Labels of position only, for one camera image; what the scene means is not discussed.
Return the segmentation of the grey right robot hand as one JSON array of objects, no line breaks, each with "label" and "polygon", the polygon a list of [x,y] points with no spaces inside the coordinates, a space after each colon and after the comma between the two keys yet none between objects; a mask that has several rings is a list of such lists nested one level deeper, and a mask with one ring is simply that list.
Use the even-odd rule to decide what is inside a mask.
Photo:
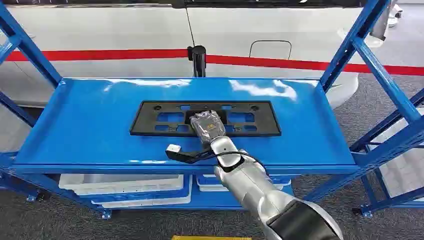
[{"label": "grey right robot hand", "polygon": [[225,126],[214,110],[195,113],[189,120],[203,146],[208,146],[212,140],[226,135]]}]

